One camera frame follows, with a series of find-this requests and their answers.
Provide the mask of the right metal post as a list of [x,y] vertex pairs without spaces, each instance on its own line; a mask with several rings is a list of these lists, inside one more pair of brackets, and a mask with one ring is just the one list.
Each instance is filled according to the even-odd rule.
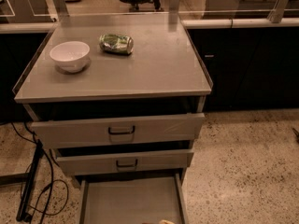
[[273,9],[269,12],[267,19],[272,23],[280,23],[288,2],[289,0],[277,0]]

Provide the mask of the grey drawer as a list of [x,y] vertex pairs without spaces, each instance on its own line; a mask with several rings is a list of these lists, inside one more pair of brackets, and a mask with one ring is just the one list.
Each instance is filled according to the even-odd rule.
[[125,172],[187,168],[192,162],[191,149],[58,157],[67,175],[101,175]]
[[82,181],[76,224],[189,224],[179,174]]
[[141,144],[197,138],[205,115],[34,122],[32,129],[46,148],[96,147]]

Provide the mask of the middle metal post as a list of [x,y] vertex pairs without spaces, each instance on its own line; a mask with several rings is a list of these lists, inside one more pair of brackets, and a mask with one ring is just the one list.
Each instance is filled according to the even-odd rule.
[[180,0],[169,0],[168,21],[170,23],[176,23],[178,20],[179,2]]

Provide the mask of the grey drawer cabinet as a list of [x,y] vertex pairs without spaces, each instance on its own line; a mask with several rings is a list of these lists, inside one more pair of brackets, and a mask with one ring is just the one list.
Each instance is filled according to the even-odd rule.
[[[133,52],[102,51],[99,37],[105,34],[130,36]],[[50,57],[52,48],[68,41],[90,47],[87,65],[76,73],[62,70]],[[184,26],[179,18],[170,23],[166,13],[66,17],[14,88],[16,102],[25,107],[33,123],[203,113],[211,90],[205,65]],[[50,149],[57,158],[192,150],[194,140]],[[187,168],[71,176],[131,179],[171,173],[182,179]]]

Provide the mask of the top grey drawer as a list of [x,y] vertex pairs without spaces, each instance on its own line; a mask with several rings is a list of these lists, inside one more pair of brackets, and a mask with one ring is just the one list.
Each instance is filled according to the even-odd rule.
[[141,144],[197,138],[205,115],[34,122],[32,129],[46,148],[96,147]]

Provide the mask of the green soda can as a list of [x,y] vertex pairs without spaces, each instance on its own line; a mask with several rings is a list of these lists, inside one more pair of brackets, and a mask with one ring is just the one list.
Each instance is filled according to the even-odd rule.
[[99,46],[105,52],[130,55],[133,52],[134,40],[128,35],[105,34],[99,37]]

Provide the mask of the bottom grey drawer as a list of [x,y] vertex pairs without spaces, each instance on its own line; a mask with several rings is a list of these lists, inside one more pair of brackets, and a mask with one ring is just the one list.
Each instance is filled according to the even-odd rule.
[[189,224],[179,174],[82,181],[76,224]]

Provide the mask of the metal post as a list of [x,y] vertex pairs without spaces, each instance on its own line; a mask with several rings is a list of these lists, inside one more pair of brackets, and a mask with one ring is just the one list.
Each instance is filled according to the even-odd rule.
[[170,23],[176,23],[178,20],[179,2],[180,0],[169,0],[168,21]]
[[288,2],[289,0],[277,0],[273,9],[269,12],[267,19],[272,23],[280,23]]
[[52,0],[59,18],[69,15],[65,0]]

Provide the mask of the grey background desk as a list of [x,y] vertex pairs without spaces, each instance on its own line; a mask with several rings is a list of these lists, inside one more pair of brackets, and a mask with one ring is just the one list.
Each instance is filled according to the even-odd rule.
[[277,0],[206,0],[205,19],[266,18]]

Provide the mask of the white bowl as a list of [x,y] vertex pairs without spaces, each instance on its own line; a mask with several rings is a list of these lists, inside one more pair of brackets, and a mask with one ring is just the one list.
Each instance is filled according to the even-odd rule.
[[81,71],[89,61],[90,47],[81,41],[61,43],[50,51],[50,57],[62,70],[69,73]]

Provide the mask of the middle grey drawer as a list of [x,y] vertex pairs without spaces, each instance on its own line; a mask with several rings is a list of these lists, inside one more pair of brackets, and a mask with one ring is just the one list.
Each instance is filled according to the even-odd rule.
[[192,162],[191,149],[58,157],[67,175],[101,175],[125,172],[187,168]]

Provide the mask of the black floor bar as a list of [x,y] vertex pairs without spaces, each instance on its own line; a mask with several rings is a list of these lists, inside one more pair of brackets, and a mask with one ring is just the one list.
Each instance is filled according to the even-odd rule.
[[37,142],[35,154],[34,154],[32,163],[30,165],[29,172],[27,173],[25,187],[24,187],[23,193],[21,195],[21,202],[20,202],[19,210],[18,210],[18,213],[16,216],[16,220],[18,222],[25,220],[26,209],[27,209],[27,205],[29,203],[29,199],[31,196],[31,191],[32,191],[34,181],[35,181],[35,176],[36,176],[36,170],[37,170],[42,152],[43,152],[42,144],[40,142]]

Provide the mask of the left metal post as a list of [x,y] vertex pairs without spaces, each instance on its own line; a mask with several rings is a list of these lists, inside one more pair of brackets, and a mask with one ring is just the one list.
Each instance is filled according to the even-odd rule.
[[52,0],[59,18],[69,15],[65,0]]

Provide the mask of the clear acrylic barrier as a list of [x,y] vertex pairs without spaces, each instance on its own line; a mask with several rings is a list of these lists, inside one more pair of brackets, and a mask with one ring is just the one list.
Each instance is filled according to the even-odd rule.
[[1,17],[12,22],[21,18],[71,15],[170,12],[184,18],[223,19],[265,17],[281,10],[286,17],[296,17],[299,0],[1,0]]

